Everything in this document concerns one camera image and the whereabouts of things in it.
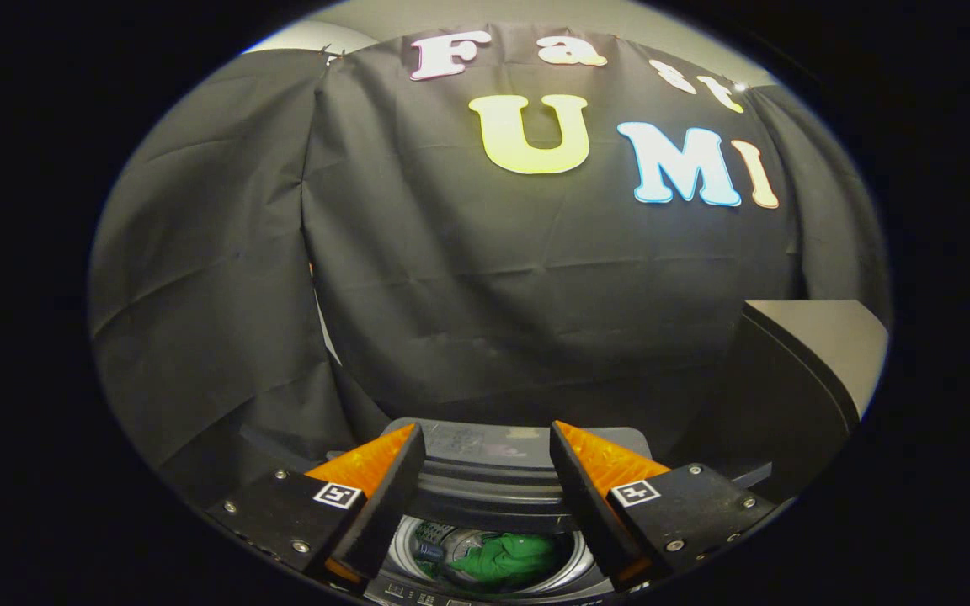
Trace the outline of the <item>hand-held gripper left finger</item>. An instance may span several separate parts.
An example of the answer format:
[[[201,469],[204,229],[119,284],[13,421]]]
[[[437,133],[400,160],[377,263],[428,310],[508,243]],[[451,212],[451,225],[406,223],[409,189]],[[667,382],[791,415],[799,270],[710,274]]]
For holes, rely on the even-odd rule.
[[[266,560],[334,586],[380,572],[426,460],[408,423],[307,473],[271,470],[216,500],[205,517]]]

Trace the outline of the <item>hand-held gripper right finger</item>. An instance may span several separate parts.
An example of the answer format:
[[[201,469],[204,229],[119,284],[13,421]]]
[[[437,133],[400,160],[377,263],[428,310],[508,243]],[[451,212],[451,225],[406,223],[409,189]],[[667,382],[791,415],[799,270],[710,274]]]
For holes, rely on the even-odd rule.
[[[570,423],[552,423],[549,454],[563,505],[616,590],[688,574],[781,510],[709,465],[669,468]]]

